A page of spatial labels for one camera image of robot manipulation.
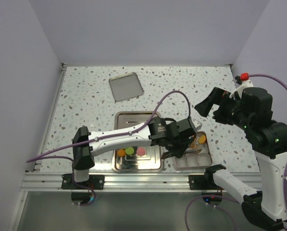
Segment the round dotted orange cookie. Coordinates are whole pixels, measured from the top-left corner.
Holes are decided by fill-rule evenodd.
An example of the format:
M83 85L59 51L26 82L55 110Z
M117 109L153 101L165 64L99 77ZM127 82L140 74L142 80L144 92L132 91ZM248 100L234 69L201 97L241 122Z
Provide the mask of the round dotted orange cookie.
M200 153L202 151L203 145L199 143L192 143L189 148L191 149L192 153Z

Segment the pink sandwich cookie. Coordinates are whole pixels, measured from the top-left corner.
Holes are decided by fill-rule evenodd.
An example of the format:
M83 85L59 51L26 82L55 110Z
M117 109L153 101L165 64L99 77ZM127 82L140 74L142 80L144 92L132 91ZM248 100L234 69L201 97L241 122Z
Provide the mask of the pink sandwich cookie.
M145 148L143 148L143 147L137 148L136 154L137 154L138 156L144 156L144 155L146 154Z

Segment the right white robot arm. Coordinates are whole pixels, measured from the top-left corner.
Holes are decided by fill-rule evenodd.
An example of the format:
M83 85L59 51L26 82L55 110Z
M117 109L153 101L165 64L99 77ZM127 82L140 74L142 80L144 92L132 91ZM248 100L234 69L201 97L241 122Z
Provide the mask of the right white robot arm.
M287 164L287 125L272 119L273 98L265 89L247 87L234 93L215 87L195 106L207 116L213 105L213 119L241 128L257 158L262 189L256 190L233 176L223 165L208 167L204 184L226 190L242 207L246 219L266 231L279 231L287 222L287 196L283 181Z

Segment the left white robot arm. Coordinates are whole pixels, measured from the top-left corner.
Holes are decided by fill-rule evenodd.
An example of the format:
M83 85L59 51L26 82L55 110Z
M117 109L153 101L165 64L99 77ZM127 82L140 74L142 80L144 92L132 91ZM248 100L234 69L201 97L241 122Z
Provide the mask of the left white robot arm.
M176 121L151 117L133 127L106 132L79 129L73 139L73 184L84 189L89 185L89 170L95 166L94 157L128 147L159 146L167 150L162 159L181 158L194 141L202 123L190 117Z

